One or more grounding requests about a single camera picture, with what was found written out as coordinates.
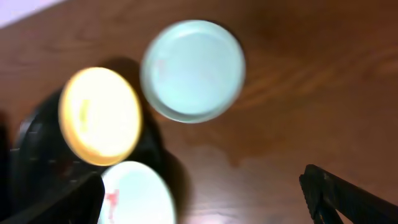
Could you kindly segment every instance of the wooden table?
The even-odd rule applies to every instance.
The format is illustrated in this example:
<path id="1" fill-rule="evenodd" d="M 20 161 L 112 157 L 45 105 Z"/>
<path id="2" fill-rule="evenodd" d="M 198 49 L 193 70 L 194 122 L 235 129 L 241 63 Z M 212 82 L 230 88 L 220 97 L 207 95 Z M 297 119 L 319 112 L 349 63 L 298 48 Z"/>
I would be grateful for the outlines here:
<path id="1" fill-rule="evenodd" d="M 398 204 L 398 2 L 69 0 L 0 30 L 0 110 L 19 123 L 77 70 L 140 61 L 184 19 L 241 41 L 244 90 L 224 115 L 156 115 L 185 178 L 182 223 L 311 223 L 299 185 L 316 164 Z"/>

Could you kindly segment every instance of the black object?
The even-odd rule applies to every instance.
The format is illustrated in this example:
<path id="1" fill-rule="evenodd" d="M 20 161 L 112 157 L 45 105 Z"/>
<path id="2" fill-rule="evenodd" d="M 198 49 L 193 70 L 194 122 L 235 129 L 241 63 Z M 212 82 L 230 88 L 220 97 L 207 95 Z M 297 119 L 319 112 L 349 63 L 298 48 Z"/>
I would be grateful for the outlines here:
<path id="1" fill-rule="evenodd" d="M 97 224 L 104 193 L 101 176 L 89 174 L 0 224 Z"/>
<path id="2" fill-rule="evenodd" d="M 398 223 L 398 207 L 315 166 L 300 176 L 305 201 L 315 224 L 343 223 L 336 210 L 359 223 Z"/>
<path id="3" fill-rule="evenodd" d="M 21 124 L 19 137 L 10 150 L 9 189 L 14 214 L 62 193 L 84 175 L 102 174 L 108 168 L 86 163 L 66 144 L 58 123 L 60 94 L 61 90 L 50 96 Z M 164 149 L 149 114 L 144 114 L 141 138 L 126 160 L 141 162 L 163 176 Z"/>
<path id="4" fill-rule="evenodd" d="M 9 141 L 6 131 L 5 115 L 0 112 L 0 221 L 7 218 L 11 214 L 7 174 L 9 169 L 8 158 Z"/>

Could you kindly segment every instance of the yellow lid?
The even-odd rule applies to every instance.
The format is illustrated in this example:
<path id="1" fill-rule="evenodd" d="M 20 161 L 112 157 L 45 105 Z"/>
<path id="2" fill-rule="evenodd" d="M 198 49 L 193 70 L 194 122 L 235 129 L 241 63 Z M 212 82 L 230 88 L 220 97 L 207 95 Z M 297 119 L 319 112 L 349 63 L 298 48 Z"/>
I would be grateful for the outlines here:
<path id="1" fill-rule="evenodd" d="M 141 107 L 125 79 L 107 68 L 86 68 L 65 85 L 59 102 L 60 129 L 72 151 L 90 164 L 110 166 L 135 148 Z"/>

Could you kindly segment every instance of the lid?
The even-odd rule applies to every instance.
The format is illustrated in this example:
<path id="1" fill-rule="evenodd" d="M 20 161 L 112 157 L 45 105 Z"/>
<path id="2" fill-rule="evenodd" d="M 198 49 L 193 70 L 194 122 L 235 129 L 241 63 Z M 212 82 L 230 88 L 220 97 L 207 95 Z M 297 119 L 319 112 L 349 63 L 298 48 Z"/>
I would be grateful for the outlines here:
<path id="1" fill-rule="evenodd" d="M 227 30 L 207 21 L 183 21 L 151 43 L 141 84 L 158 112 L 198 123 L 228 109 L 241 90 L 244 69 L 243 51 Z"/>
<path id="2" fill-rule="evenodd" d="M 105 186 L 100 224 L 176 224 L 172 196 L 151 168 L 127 161 L 102 175 Z"/>
<path id="3" fill-rule="evenodd" d="M 113 165 L 130 155 L 142 126 L 141 107 L 130 84 L 107 68 L 79 71 L 59 102 L 65 141 L 86 162 Z"/>

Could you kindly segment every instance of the table surface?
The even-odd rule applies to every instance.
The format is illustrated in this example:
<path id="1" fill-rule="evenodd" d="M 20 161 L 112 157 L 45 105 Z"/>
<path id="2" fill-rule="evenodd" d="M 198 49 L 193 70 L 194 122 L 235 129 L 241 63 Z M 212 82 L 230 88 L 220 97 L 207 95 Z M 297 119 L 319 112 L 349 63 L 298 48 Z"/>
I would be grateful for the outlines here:
<path id="1" fill-rule="evenodd" d="M 247 78 L 225 114 L 158 114 L 184 170 L 181 223 L 311 223 L 299 185 L 316 164 L 398 204 L 398 2 L 69 0 L 0 30 L 0 111 L 11 138 L 77 70 L 140 61 L 167 25 L 206 19 L 242 43 Z"/>

